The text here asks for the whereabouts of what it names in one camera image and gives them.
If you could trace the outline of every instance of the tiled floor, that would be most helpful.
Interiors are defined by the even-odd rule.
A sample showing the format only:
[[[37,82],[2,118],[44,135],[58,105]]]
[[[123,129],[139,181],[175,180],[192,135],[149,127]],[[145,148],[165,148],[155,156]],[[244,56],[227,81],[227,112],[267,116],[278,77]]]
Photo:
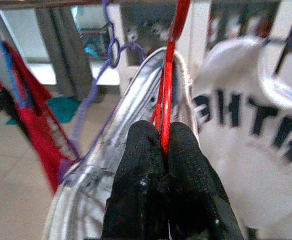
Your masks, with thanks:
[[[81,136],[85,153],[119,96],[106,95],[87,115]],[[0,240],[39,240],[52,194],[31,145],[0,112]],[[64,124],[69,134],[73,122]]]

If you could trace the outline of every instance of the red fabric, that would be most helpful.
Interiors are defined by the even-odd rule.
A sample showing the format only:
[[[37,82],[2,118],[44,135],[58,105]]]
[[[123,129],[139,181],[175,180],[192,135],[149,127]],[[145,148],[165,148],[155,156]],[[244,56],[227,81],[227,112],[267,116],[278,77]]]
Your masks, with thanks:
[[[61,169],[61,163],[63,163],[63,166],[70,167],[74,161],[65,156],[56,145],[47,119],[52,119],[54,124],[58,126],[58,132],[67,141],[68,148],[72,153],[75,153],[76,150],[70,144],[66,134],[46,104],[46,100],[51,98],[50,93],[28,70],[20,55],[9,44],[5,43],[5,45],[9,49],[14,61],[13,72],[16,75],[18,88],[22,89],[23,93],[26,93],[24,86],[26,84],[34,104],[34,108],[29,108],[28,105],[25,108],[17,107],[18,113],[28,130],[30,141],[40,157],[43,169],[55,193],[60,183],[60,174],[66,171],[66,169]]]

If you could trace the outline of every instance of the red hanger hook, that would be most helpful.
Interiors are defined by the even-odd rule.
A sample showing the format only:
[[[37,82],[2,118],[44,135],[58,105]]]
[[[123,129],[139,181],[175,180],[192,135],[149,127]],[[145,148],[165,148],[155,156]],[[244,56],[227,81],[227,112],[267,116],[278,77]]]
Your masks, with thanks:
[[[156,118],[156,128],[160,131],[160,143],[164,156],[168,156],[168,144],[170,135],[170,114],[172,99],[172,68],[175,45],[184,28],[190,0],[178,0],[174,20],[169,29],[169,38],[165,62],[161,73],[158,101],[150,122]]]

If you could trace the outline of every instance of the teal towel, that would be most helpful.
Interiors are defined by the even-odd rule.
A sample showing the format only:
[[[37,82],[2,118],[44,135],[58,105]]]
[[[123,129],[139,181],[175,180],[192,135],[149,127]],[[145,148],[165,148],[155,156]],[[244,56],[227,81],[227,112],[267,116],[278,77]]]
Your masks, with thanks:
[[[53,97],[47,100],[47,104],[55,115],[57,120],[62,124],[69,123],[76,113],[80,102],[76,101],[74,97]],[[15,125],[16,122],[13,119],[7,121],[7,125]]]

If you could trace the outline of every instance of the red cloth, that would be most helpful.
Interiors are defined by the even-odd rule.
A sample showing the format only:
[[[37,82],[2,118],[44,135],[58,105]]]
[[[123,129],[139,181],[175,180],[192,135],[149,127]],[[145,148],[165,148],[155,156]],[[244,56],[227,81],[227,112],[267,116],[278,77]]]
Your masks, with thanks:
[[[79,160],[78,155],[45,102],[51,98],[50,93],[28,70],[20,55],[9,44],[5,43],[5,45],[13,58],[13,73],[16,76],[18,88],[24,95],[26,93],[25,85],[27,85],[34,105],[33,108],[28,107],[29,104],[25,108],[17,107],[18,113],[28,130],[30,141],[40,157],[43,169],[55,193],[62,175],[71,164]],[[67,145],[68,148],[66,148],[70,150],[68,154],[62,153],[57,144],[58,139],[65,140],[66,143],[62,146]]]

